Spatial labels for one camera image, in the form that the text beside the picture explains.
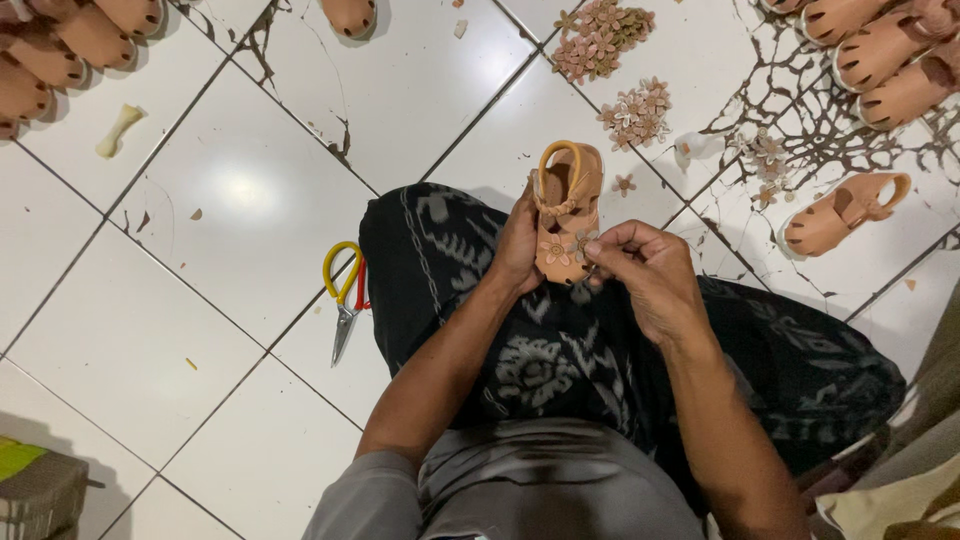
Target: person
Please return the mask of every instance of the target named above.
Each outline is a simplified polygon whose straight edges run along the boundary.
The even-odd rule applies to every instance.
[[[438,184],[370,202],[393,380],[303,539],[703,538],[707,510],[808,539],[793,476],[883,424],[896,366],[636,220],[587,245],[587,281],[544,282],[536,214],[529,185],[509,216]]]

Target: green cloth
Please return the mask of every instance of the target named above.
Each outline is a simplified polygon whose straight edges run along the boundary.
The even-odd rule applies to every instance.
[[[46,453],[46,449],[39,446],[0,437],[0,482],[26,469],[27,465]]]

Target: scissor blade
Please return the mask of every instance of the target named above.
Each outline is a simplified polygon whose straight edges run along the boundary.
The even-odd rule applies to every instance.
[[[353,323],[353,313],[347,311],[343,305],[337,306],[337,333],[333,338],[333,359],[330,367],[337,367],[340,363],[340,356],[343,354],[344,345],[347,345],[347,334],[350,332],[350,325]]]

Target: hand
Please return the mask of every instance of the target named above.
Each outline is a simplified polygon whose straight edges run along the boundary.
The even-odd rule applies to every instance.
[[[543,281],[543,274],[534,264],[536,255],[537,205],[533,186],[527,182],[500,233],[489,274],[502,280],[517,296],[526,294]]]
[[[716,344],[685,241],[632,219],[588,243],[585,252],[598,266],[590,282],[623,282],[636,323],[665,354],[690,355],[691,347]]]

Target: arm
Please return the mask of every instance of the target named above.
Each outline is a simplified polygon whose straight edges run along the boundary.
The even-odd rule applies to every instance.
[[[487,274],[380,396],[354,459],[390,450],[419,468],[460,410],[507,312],[543,280],[534,266],[537,209],[531,193],[527,185],[504,225]]]
[[[628,221],[586,251],[600,267],[591,279],[624,282],[640,329],[663,353],[690,470],[724,536],[808,540],[796,484],[710,328],[686,242]]]

